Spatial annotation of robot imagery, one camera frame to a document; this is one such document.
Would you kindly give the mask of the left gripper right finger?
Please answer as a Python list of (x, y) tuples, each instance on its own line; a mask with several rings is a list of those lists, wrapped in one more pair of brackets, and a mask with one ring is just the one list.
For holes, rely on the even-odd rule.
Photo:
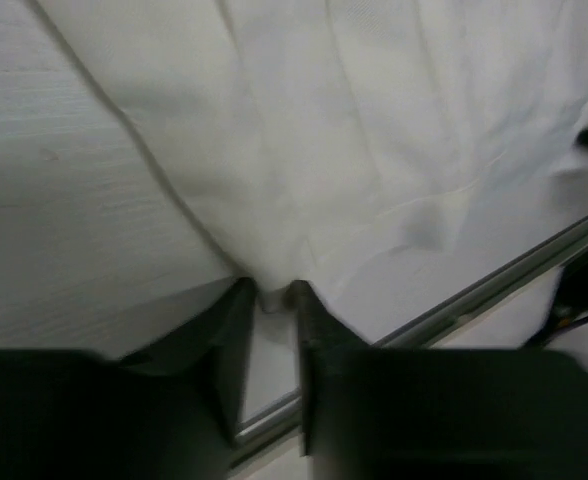
[(354, 454), (362, 389), (369, 385), (364, 367), (373, 349), (329, 311), (309, 282), (290, 285), (288, 306), (297, 323), (304, 451)]

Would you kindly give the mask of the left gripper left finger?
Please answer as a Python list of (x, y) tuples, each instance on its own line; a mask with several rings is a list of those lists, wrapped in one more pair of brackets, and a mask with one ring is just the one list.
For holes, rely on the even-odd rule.
[(125, 356), (119, 366), (194, 382), (223, 437), (234, 443), (246, 393), (254, 308), (255, 282), (242, 278), (204, 312)]

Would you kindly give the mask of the white pleated skirt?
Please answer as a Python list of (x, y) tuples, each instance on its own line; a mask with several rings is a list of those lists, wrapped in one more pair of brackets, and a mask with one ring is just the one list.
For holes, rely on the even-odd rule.
[(185, 285), (416, 316), (588, 216), (588, 1), (36, 1), (188, 221)]

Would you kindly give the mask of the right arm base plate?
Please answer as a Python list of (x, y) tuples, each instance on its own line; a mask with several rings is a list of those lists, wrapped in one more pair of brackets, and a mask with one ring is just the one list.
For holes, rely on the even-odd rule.
[(553, 339), (588, 324), (588, 251), (568, 263), (542, 326), (523, 344), (543, 347)]

